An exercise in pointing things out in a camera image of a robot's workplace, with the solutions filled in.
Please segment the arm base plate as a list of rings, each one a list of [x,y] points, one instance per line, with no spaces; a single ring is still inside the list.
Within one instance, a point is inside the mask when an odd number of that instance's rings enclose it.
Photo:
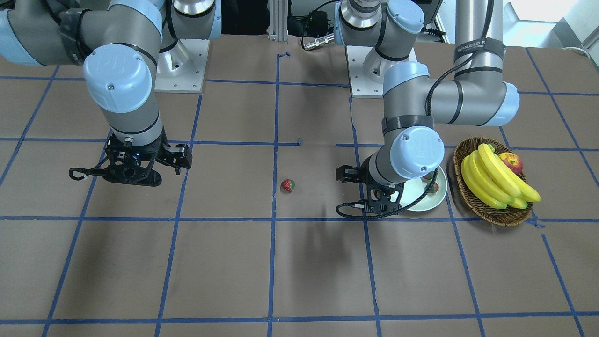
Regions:
[[[178,40],[159,54],[156,93],[200,94],[203,91],[209,40]]]
[[[351,96],[381,99],[385,73],[400,62],[384,59],[373,47],[366,46],[348,45],[346,56]]]

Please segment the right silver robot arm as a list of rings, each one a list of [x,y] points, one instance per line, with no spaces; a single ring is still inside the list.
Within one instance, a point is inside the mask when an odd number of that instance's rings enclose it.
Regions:
[[[27,66],[81,66],[88,92],[112,128],[106,167],[75,168],[81,181],[100,176],[159,186],[155,163],[177,174],[192,166],[187,144],[172,146],[154,93],[159,61],[181,40],[222,34],[220,0],[15,0],[1,11],[1,55]]]

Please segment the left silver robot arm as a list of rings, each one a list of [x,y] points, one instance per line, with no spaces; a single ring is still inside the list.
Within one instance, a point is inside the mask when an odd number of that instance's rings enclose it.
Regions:
[[[410,61],[424,13],[410,0],[343,0],[336,4],[338,45],[372,47],[377,60],[392,65],[381,71],[384,145],[360,167],[341,166],[336,179],[366,185],[379,200],[349,203],[374,220],[407,210],[400,203],[404,182],[437,174],[444,143],[435,124],[502,126],[519,108],[515,85],[503,80],[503,3],[459,0],[456,3],[454,66],[432,79],[425,64]]]

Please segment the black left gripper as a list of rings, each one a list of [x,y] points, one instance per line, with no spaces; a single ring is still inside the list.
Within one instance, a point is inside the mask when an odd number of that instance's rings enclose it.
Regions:
[[[383,186],[377,182],[366,184],[365,213],[377,216],[391,216],[400,213],[403,208],[400,200],[404,184],[404,182],[394,186]]]

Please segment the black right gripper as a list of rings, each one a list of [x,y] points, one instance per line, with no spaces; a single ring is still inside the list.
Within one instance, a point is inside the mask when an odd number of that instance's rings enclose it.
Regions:
[[[104,149],[109,164],[101,169],[101,177],[113,183],[159,186],[162,177],[153,169],[153,165],[161,151],[162,165],[173,167],[176,175],[180,175],[182,169],[190,169],[193,156],[189,145],[177,144],[171,147],[166,144],[165,137],[163,131],[151,143],[135,147],[129,142],[123,143],[112,134],[107,139]]]

